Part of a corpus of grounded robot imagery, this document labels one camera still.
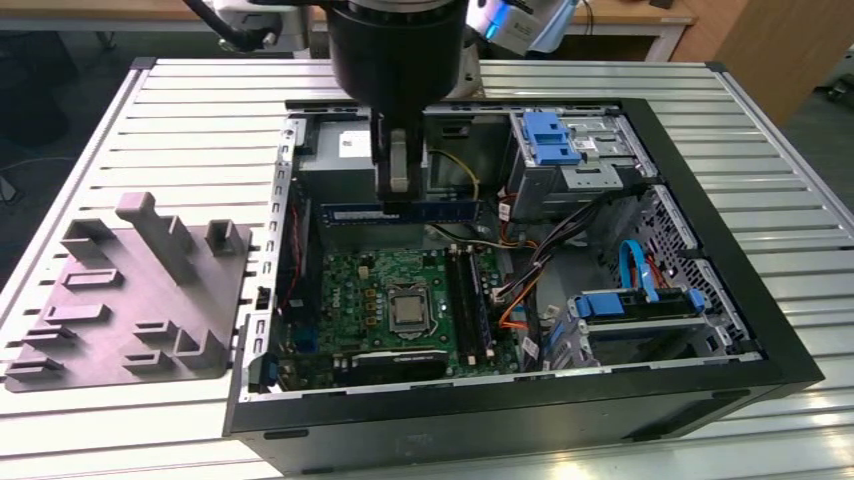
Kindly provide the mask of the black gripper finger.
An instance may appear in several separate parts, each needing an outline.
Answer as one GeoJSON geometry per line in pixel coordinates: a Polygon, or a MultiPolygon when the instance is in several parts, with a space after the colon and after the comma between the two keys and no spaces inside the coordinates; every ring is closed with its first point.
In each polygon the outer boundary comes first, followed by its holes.
{"type": "Polygon", "coordinates": [[[370,128],[378,202],[386,214],[403,214],[423,198],[425,116],[373,110],[370,128]]]}

